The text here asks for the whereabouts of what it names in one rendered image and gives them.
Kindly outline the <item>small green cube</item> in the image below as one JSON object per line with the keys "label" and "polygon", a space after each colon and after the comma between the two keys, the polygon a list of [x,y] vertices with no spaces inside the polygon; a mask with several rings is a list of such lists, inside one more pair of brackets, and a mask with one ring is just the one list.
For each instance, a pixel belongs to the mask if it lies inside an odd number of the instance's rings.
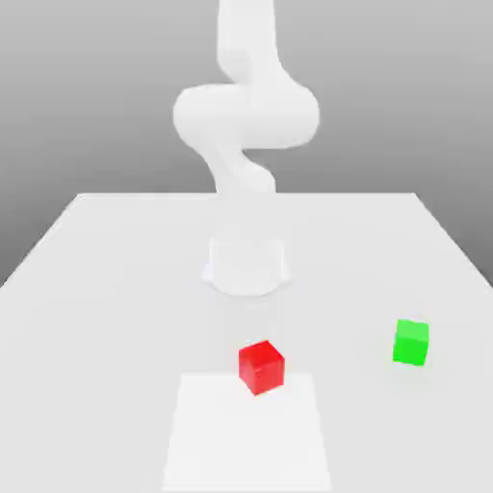
{"label": "small green cube", "polygon": [[428,355],[428,324],[400,319],[393,346],[393,361],[424,366]]}

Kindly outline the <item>small red cube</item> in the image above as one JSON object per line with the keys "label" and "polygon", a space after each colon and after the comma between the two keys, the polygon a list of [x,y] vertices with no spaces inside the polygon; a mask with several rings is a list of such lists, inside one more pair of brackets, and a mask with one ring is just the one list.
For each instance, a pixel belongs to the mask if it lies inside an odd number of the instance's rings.
{"label": "small red cube", "polygon": [[268,340],[240,349],[238,365],[239,378],[254,396],[284,384],[285,358]]}

